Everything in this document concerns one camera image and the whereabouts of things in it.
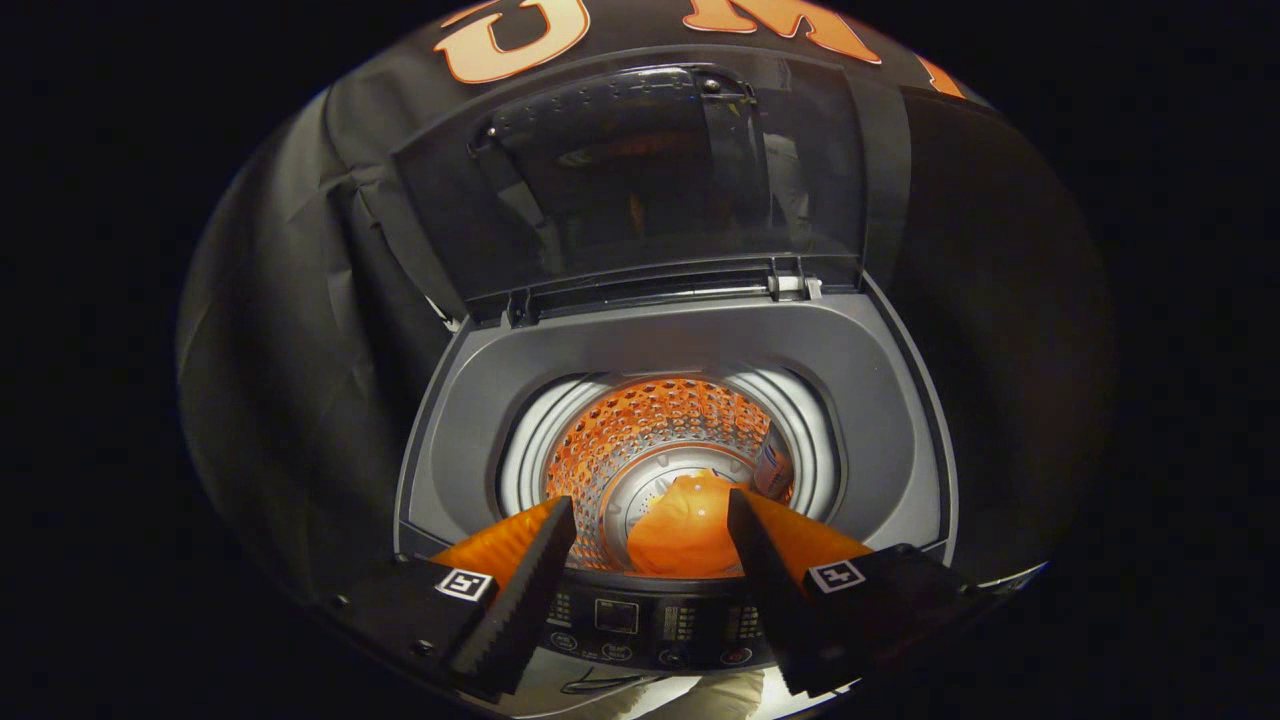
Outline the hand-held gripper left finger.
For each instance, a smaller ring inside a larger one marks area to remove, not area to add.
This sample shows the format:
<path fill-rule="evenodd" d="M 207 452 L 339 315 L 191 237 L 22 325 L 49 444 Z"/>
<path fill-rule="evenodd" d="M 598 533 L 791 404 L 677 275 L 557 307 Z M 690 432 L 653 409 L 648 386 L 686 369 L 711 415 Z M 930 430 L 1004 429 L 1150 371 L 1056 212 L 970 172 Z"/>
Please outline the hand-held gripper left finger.
<path fill-rule="evenodd" d="M 575 541 L 571 497 L 518 512 L 431 557 L 401 555 L 320 602 L 326 624 L 438 693 L 516 692 Z"/>

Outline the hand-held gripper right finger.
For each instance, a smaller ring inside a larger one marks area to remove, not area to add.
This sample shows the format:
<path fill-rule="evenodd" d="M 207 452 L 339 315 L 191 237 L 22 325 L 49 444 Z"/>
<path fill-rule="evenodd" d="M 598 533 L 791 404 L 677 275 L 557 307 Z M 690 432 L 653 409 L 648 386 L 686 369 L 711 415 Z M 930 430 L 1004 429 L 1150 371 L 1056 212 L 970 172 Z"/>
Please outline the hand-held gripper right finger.
<path fill-rule="evenodd" d="M 727 530 L 787 689 L 877 685 L 940 655 L 1004 602 L 909 544 L 872 550 L 735 489 Z"/>

